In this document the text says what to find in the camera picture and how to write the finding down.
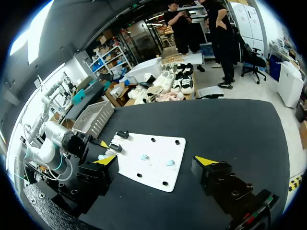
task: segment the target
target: black chair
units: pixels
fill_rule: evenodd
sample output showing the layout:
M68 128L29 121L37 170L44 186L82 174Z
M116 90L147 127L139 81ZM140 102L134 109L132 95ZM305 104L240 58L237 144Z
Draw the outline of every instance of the black chair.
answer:
M241 77L244 77L244 74L246 73L252 72L253 74L256 75L258 79L257 84L260 84L260 79L258 74L264 76L264 80L266 81L267 77L263 73L261 73L258 69L258 67L266 67L265 60L263 60L261 57L258 56L260 55L259 53L257 53L259 49L253 48L254 50L252 50L250 46L244 42L243 38L241 37L236 27L234 28L234 32L235 32L235 41L240 44L242 62L244 61L252 65L252 67L244 67L246 70L242 72Z

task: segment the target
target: light blue object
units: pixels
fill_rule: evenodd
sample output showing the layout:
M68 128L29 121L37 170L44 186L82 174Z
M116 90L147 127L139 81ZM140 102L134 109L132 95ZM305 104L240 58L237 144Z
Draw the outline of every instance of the light blue object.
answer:
M142 161L145 161L145 160L148 160L148 159L149 159L149 156L147 156L145 154L141 155L141 160Z
M78 104L81 102L81 100L85 97L85 92L84 90L80 90L74 97L72 98L72 103L73 104Z
M175 162L173 160L169 160L167 163L166 163L166 166L173 166L175 164Z
M105 159L106 158L106 156L104 156L104 155L99 155L98 156L98 160L103 160L103 159Z

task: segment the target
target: person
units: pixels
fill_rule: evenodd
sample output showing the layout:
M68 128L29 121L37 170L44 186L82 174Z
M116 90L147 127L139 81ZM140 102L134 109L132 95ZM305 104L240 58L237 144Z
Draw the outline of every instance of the person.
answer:
M218 84L224 89L232 89L234 65L232 61L233 31L227 17L227 9L218 0L198 0L207 10L210 33L218 46L218 56L224 71L224 82Z
M194 35L191 27L192 20L185 11L177 11L178 4L176 1L168 3L169 11L164 14L164 20L174 31L175 44L181 54L187 54L190 50L196 54L200 49L200 43ZM198 65L197 69L205 72L205 69Z

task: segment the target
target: white board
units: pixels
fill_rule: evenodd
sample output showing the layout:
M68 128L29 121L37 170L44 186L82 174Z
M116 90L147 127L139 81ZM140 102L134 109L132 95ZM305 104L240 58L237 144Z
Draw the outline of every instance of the white board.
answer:
M120 174L165 192L174 190L186 145L184 138L129 133L128 139L115 135L111 143L123 148L121 153L112 149L106 152L107 156L118 156Z

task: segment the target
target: black pants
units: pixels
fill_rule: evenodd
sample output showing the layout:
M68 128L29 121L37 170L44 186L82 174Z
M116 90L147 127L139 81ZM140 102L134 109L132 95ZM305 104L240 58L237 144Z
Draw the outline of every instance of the black pants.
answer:
M216 43L218 45L219 60L225 74L225 82L230 84L235 76L234 64L232 60L232 31L218 27L214 32L214 38L216 38Z

